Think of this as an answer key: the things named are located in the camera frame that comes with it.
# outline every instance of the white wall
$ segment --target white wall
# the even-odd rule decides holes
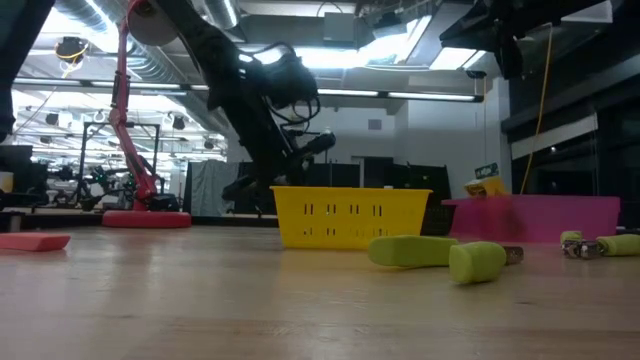
[[[384,109],[323,108],[310,131],[330,129],[337,138],[329,160],[351,163],[352,157],[393,157],[397,164],[447,166],[454,198],[466,197],[464,184],[474,170],[497,162],[511,189],[511,155],[501,120],[509,116],[507,83],[495,80],[485,104],[407,101],[396,116]],[[368,130],[369,119],[381,119],[382,130]],[[229,138],[228,161],[250,161],[237,138]],[[324,154],[316,158],[324,162]]]
[[[382,120],[382,130],[368,130],[369,119]],[[336,146],[329,150],[328,160],[350,164],[354,156],[393,157],[395,117],[385,109],[322,108],[320,114],[311,120],[309,131],[322,132],[327,129],[336,135]],[[251,161],[246,150],[238,144],[235,134],[229,137],[227,161]],[[324,162],[325,155],[316,157],[316,162]]]
[[[500,131],[500,121],[509,116],[506,83],[496,81],[487,94],[486,121],[483,103],[409,101],[406,110],[396,116],[396,163],[447,166],[451,194],[462,198],[474,170],[497,162],[510,189],[509,147]]]

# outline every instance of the pink bin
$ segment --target pink bin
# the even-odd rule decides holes
[[[456,205],[450,236],[498,242],[559,243],[563,231],[585,239],[615,235],[620,199],[601,196],[512,195],[445,200]]]

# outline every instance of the red circular base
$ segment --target red circular base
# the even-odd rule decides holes
[[[109,210],[102,225],[121,228],[175,229],[191,227],[191,215],[180,212]]]

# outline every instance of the yellow box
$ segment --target yellow box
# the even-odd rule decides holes
[[[481,180],[473,180],[464,186],[471,197],[505,195],[507,191],[500,176],[491,176]]]
[[[365,250],[378,236],[420,235],[431,190],[273,186],[287,248]]]

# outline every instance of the pink foam block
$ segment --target pink foam block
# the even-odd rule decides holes
[[[0,249],[25,251],[53,251],[67,246],[71,236],[45,233],[0,234]]]

